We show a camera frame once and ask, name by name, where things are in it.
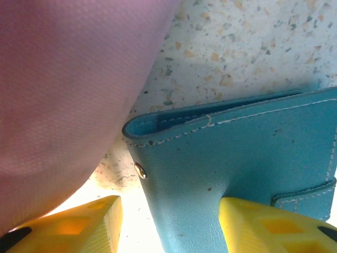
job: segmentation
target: pink cloth bag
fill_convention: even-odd
[[[0,1],[0,236],[89,178],[145,83],[177,5]]]

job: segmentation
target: white stitching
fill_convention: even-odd
[[[333,137],[332,150],[331,150],[331,155],[330,155],[330,161],[329,161],[328,170],[326,171],[325,181],[328,181],[329,177],[330,177],[330,171],[331,171],[332,163],[333,163],[333,156],[335,154],[336,141],[337,141],[337,127],[336,127],[336,130],[335,130],[335,135]]]
[[[325,215],[324,217],[322,217],[322,218],[319,218],[319,220],[323,220],[323,219],[325,219],[325,218],[329,218],[330,217],[330,215]]]
[[[195,117],[202,117],[202,116],[205,116],[206,114],[195,114],[195,115],[191,115],[191,116],[186,116],[186,117],[179,117],[179,118],[172,118],[172,119],[169,119],[169,120],[161,120],[161,121],[158,121],[158,123],[164,123],[164,122],[168,122],[168,121],[176,121],[176,120],[182,120],[182,119],[191,119],[191,118],[195,118]],[[141,122],[139,123],[139,125],[145,125],[145,124],[150,124],[152,123],[151,121],[149,122]]]
[[[316,101],[316,102],[312,102],[312,103],[308,103],[308,104],[300,104],[300,105],[296,105],[296,106],[291,106],[291,107],[285,107],[285,108],[281,108],[281,109],[276,109],[276,110],[272,110],[272,111],[266,111],[266,112],[260,112],[260,113],[256,113],[256,114],[251,114],[251,115],[247,115],[247,116],[241,116],[241,117],[237,117],[237,118],[233,118],[233,119],[229,119],[229,120],[223,120],[223,121],[219,121],[219,122],[215,122],[213,124],[208,124],[206,126],[202,126],[200,128],[197,129],[193,129],[190,130],[189,132],[185,132],[184,135],[188,135],[190,133],[194,133],[197,132],[201,129],[205,129],[205,128],[211,128],[214,127],[215,125],[221,125],[221,124],[227,124],[230,123],[232,121],[236,121],[236,120],[241,120],[241,119],[246,119],[246,118],[251,118],[251,117],[255,117],[255,116],[259,116],[259,115],[263,115],[263,114],[267,114],[267,113],[273,113],[273,112],[280,112],[280,111],[284,111],[284,110],[290,110],[290,109],[295,109],[295,108],[300,108],[300,107],[304,107],[304,106],[308,106],[308,105],[312,105],[312,104],[319,104],[319,103],[324,103],[324,102],[329,102],[329,101],[337,101],[337,99],[326,99],[326,100],[321,100],[321,101]],[[157,142],[151,142],[151,144],[132,144],[128,141],[125,141],[128,145],[131,145],[133,147],[137,147],[137,148],[144,148],[144,147],[148,147],[148,146],[153,146],[153,145],[158,145],[158,144],[162,144],[164,142],[167,141],[171,141],[173,139],[178,139],[180,138],[182,135],[177,135],[175,137],[172,138],[168,138],[166,140],[162,140],[162,141],[157,141]]]
[[[282,208],[284,203],[295,202],[294,210],[296,211],[297,210],[297,203],[298,203],[299,200],[311,199],[311,198],[319,197],[322,194],[327,194],[328,192],[333,191],[334,188],[335,188],[335,186],[333,187],[333,189],[329,189],[329,190],[323,191],[321,193],[316,193],[315,195],[310,195],[309,197],[296,198],[296,199],[288,199],[288,200],[283,200],[283,201],[279,201],[278,200],[276,203],[279,204],[279,208]]]

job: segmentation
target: wallet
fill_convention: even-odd
[[[123,134],[166,253],[227,252],[222,197],[330,216],[337,88],[151,113]]]

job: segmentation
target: black rubber piece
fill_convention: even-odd
[[[324,226],[319,226],[318,229],[324,233],[326,236],[329,236],[332,240],[337,242],[337,231],[331,228],[327,228]]]
[[[5,234],[0,238],[0,253],[8,251],[19,241],[25,238],[30,232],[32,232],[30,227],[24,227]]]

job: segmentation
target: wallet flap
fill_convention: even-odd
[[[334,178],[332,181],[312,189],[278,194],[273,197],[271,205],[326,221],[330,218],[335,186],[336,179]]]

